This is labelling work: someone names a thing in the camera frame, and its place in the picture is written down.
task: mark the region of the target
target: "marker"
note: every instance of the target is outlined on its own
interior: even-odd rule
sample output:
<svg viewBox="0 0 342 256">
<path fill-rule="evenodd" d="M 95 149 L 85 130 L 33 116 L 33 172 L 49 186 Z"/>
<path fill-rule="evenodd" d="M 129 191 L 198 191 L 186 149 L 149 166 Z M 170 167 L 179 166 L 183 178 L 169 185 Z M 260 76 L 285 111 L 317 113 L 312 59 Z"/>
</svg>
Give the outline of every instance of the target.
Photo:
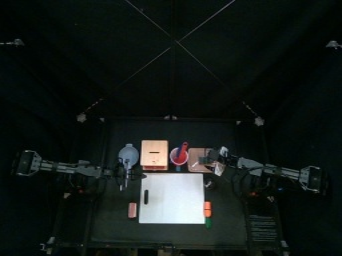
<svg viewBox="0 0 342 256">
<path fill-rule="evenodd" d="M 212 228 L 212 202 L 205 202 L 206 227 Z"/>
</svg>

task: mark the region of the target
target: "white paper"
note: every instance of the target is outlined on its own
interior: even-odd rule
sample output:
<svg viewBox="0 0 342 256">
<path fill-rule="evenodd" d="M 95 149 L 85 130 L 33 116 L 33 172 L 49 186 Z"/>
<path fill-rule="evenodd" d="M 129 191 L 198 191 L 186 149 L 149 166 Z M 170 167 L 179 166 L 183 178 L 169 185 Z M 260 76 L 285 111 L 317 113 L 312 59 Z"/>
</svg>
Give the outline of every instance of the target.
<svg viewBox="0 0 342 256">
<path fill-rule="evenodd" d="M 204 174 L 146 173 L 142 180 L 139 223 L 205 224 Z M 145 204 L 145 191 L 149 203 Z"/>
</svg>

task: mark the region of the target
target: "orange marker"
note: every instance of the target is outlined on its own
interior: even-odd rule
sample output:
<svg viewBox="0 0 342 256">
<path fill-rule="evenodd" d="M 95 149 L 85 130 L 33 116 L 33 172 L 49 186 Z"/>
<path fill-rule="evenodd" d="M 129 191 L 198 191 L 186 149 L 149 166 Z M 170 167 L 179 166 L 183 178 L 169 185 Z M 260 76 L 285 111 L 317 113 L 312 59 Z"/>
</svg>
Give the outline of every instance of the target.
<svg viewBox="0 0 342 256">
<path fill-rule="evenodd" d="M 205 202 L 205 217 L 212 217 L 212 202 L 206 201 Z"/>
</svg>

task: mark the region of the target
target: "small box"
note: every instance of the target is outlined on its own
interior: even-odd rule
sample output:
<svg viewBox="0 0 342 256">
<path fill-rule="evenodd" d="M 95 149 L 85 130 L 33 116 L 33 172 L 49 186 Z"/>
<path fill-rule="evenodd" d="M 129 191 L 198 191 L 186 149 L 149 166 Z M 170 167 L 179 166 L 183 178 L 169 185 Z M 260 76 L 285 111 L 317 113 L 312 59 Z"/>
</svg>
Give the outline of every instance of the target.
<svg viewBox="0 0 342 256">
<path fill-rule="evenodd" d="M 143 170 L 166 171 L 169 168 L 169 141 L 143 140 L 141 165 Z"/>
</svg>

